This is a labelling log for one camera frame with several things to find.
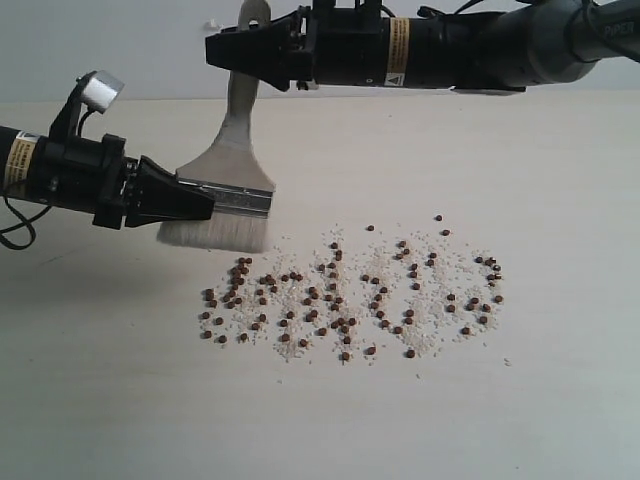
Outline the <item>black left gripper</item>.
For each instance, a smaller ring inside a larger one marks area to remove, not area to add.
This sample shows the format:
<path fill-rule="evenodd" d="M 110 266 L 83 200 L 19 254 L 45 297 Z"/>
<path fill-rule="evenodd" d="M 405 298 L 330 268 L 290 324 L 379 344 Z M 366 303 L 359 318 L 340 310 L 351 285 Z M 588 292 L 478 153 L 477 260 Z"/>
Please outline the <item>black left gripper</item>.
<path fill-rule="evenodd" d="M 173 221 L 209 220 L 214 199 L 181 184 L 153 160 L 142 156 L 129 175 L 125 140 L 72 136 L 46 139 L 34 163 L 34 198 L 48 206 L 89 213 L 92 224 L 119 230 Z"/>

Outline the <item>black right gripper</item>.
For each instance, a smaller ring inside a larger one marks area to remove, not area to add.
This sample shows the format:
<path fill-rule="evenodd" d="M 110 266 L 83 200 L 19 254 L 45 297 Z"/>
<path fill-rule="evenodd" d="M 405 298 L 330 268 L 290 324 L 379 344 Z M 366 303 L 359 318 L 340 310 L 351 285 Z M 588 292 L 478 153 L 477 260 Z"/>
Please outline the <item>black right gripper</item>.
<path fill-rule="evenodd" d="M 224 28 L 205 38 L 206 63 L 226 70 L 266 69 L 251 76 L 278 91 L 379 87 L 385 78 L 383 11 L 381 4 L 314 4 L 305 14 L 305 34 L 303 17 Z M 272 70 L 278 68 L 287 71 Z"/>

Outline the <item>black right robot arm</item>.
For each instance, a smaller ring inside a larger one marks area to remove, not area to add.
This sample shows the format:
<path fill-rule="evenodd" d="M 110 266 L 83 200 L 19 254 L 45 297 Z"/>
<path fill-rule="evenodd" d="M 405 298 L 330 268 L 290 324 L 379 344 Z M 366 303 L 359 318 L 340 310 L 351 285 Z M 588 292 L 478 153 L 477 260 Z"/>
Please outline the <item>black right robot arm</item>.
<path fill-rule="evenodd" d="M 508 12 L 478 11 L 470 1 L 452 13 L 423 6 L 413 18 L 380 1 L 315 1 L 205 40 L 209 65 L 279 91 L 330 85 L 512 95 L 576 82 L 604 59 L 638 57 L 635 1 L 524 1 Z"/>

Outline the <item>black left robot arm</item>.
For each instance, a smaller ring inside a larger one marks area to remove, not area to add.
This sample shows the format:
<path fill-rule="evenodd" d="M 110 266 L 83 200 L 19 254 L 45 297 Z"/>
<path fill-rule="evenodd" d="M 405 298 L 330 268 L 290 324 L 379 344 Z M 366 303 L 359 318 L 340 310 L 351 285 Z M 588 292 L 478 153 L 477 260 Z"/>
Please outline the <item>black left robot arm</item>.
<path fill-rule="evenodd" d="M 125 155 L 125 140 L 64 140 L 3 127 L 1 191 L 8 197 L 83 212 L 119 230 L 164 221 L 208 220 L 214 199 L 180 184 L 151 159 Z"/>

